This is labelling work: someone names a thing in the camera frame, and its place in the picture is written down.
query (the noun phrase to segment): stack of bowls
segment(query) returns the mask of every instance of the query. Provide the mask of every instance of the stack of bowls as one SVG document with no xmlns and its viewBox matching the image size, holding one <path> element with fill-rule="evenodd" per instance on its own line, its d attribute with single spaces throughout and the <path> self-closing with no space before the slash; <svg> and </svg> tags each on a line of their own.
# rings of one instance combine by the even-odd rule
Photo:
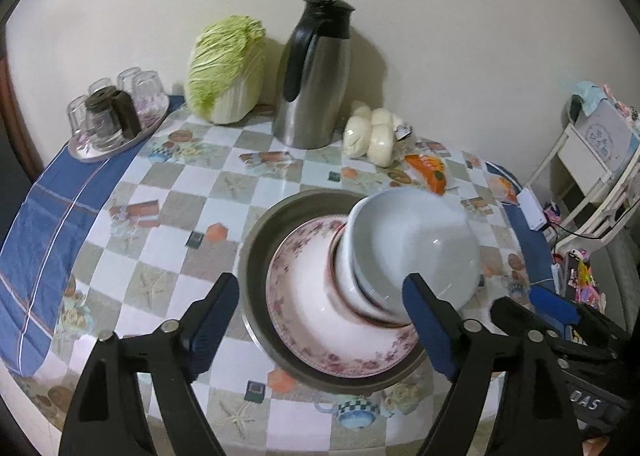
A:
<svg viewBox="0 0 640 456">
<path fill-rule="evenodd" d="M 411 323 L 402 304 L 408 274 L 421 274 L 433 293 L 455 309 L 478 285 L 479 246 L 464 211 L 416 188 L 395 188 L 359 201 L 331 249 L 333 280 L 345 304 L 389 325 Z"/>
</svg>

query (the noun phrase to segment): checkered tablecloth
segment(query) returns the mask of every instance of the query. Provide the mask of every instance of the checkered tablecloth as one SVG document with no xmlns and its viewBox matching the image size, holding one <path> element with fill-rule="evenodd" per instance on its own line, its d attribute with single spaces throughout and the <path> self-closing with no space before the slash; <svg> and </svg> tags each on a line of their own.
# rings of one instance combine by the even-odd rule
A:
<svg viewBox="0 0 640 456">
<path fill-rule="evenodd" d="M 171 114 L 132 161 L 100 210 L 76 259 L 51 350 L 33 378 L 17 378 L 51 423 L 62 428 L 79 374 L 101 330 L 145 334 L 167 318 L 180 318 L 207 295 L 221 272 L 237 273 L 242 242 L 272 205 L 317 187 L 373 194 L 398 184 L 402 163 L 377 168 L 350 160 L 340 140 L 319 150 L 297 150 L 271 135 L 271 115 L 257 108 L 232 126 L 212 126 L 184 107 Z M 446 164 L 450 188 L 444 198 L 466 209 L 481 244 L 484 288 L 462 311 L 490 326 L 488 305 L 511 294 L 526 299 L 522 254 L 504 209 L 489 189 L 486 165 L 477 157 L 409 136 L 398 158 L 428 147 Z M 286 162 L 248 166 L 247 153 L 287 151 Z M 158 201 L 152 222 L 122 228 L 114 209 Z M 212 225 L 221 224 L 226 238 Z M 193 231 L 207 234 L 199 248 L 186 246 Z M 345 397 L 317 394 L 300 383 L 276 385 L 277 368 L 250 339 L 241 310 L 234 315 L 211 369 L 193 391 L 216 436 L 234 454 L 331 452 L 375 449 L 371 454 L 414 454 L 442 406 L 448 382 L 425 362 L 414 375 L 369 397 L 386 415 L 361 430 L 319 412 Z M 161 455 L 171 454 L 148 377 L 140 377 L 145 412 Z M 249 381 L 266 385 L 261 404 L 244 399 Z M 497 384 L 489 403 L 497 408 Z M 473 451 L 482 450 L 491 419 L 481 423 Z"/>
</svg>

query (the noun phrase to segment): starfish print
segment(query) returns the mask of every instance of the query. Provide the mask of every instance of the starfish print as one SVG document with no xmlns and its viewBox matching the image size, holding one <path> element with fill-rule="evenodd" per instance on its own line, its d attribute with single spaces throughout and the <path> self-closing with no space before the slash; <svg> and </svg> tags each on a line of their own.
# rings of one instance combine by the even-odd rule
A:
<svg viewBox="0 0 640 456">
<path fill-rule="evenodd" d="M 164 274 L 161 274 L 151 280 L 147 279 L 147 276 L 144 273 L 140 274 L 140 283 L 142 283 L 142 289 L 146 294 L 146 304 L 149 306 L 149 309 L 151 309 L 151 303 L 153 302 L 155 292 L 164 292 L 164 290 L 158 290 L 156 288 L 156 284 L 161 281 L 164 282 Z"/>
<path fill-rule="evenodd" d="M 127 233 L 127 235 L 124 236 L 124 251 L 126 254 L 130 253 L 132 239 L 133 239 L 133 234 L 131 233 Z"/>
<path fill-rule="evenodd" d="M 249 418 L 244 415 L 244 408 L 249 403 L 243 402 L 242 405 L 238 407 L 238 410 L 236 411 L 232 411 L 230 407 L 227 407 L 220 400 L 218 401 L 218 404 L 220 404 L 220 409 L 222 409 L 222 411 L 226 414 L 226 418 L 219 420 L 218 422 L 216 422 L 216 424 L 222 425 L 223 423 L 226 423 L 226 422 L 231 422 L 235 424 L 236 427 L 238 428 L 238 432 L 240 433 L 240 438 L 244 440 L 246 436 L 244 432 L 244 428 L 245 428 L 244 424 L 249 422 L 255 422 L 255 418 Z"/>
<path fill-rule="evenodd" d="M 229 193 L 231 194 L 231 197 L 233 199 L 238 198 L 238 194 L 236 193 L 236 191 L 241 191 L 243 189 L 243 185 L 244 185 L 244 180 L 238 179 L 238 180 L 233 180 L 233 179 L 229 179 L 228 176 L 225 176 L 225 183 L 226 183 L 226 188 L 229 190 Z"/>
</svg>

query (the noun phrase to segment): drinking glass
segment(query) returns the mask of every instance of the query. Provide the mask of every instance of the drinking glass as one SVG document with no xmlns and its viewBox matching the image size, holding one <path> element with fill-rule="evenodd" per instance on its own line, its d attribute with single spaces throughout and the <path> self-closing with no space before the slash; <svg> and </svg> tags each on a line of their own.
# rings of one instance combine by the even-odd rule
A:
<svg viewBox="0 0 640 456">
<path fill-rule="evenodd" d="M 120 91 L 126 91 L 129 95 L 133 93 L 133 77 L 142 70 L 138 66 L 127 68 L 118 74 L 116 87 Z"/>
<path fill-rule="evenodd" d="M 89 94 L 93 95 L 97 90 L 101 90 L 102 88 L 106 88 L 107 86 L 113 86 L 113 82 L 111 82 L 111 79 L 108 77 L 101 78 L 100 80 L 95 81 L 89 86 Z"/>
<path fill-rule="evenodd" d="M 133 103 L 140 123 L 153 122 L 168 107 L 169 98 L 162 89 L 157 71 L 143 71 L 133 77 Z"/>
<path fill-rule="evenodd" d="M 66 107 L 66 118 L 69 119 L 69 126 L 71 126 L 71 135 L 82 134 L 86 131 L 85 118 L 86 118 L 86 106 L 84 102 L 86 95 L 80 95 Z"/>
</svg>

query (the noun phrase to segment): metal screw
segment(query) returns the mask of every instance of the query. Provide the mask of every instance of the metal screw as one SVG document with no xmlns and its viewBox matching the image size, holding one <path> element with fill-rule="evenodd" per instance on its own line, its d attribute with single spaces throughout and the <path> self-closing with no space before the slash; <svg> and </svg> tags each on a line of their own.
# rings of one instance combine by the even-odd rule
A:
<svg viewBox="0 0 640 456">
<path fill-rule="evenodd" d="M 475 319 L 467 319 L 464 322 L 465 330 L 470 331 L 471 333 L 478 333 L 482 331 L 482 325 Z"/>
<path fill-rule="evenodd" d="M 162 323 L 162 325 L 160 326 L 160 329 L 164 333 L 171 333 L 173 331 L 176 331 L 179 326 L 180 326 L 180 323 L 176 319 L 169 319 L 168 321 L 164 321 Z"/>
<path fill-rule="evenodd" d="M 527 333 L 527 337 L 529 337 L 533 342 L 542 342 L 545 339 L 544 335 L 538 330 L 529 331 L 529 333 Z"/>
<path fill-rule="evenodd" d="M 106 342 L 111 337 L 113 337 L 113 332 L 111 330 L 102 330 L 100 333 L 98 333 L 98 340 L 100 342 Z"/>
</svg>

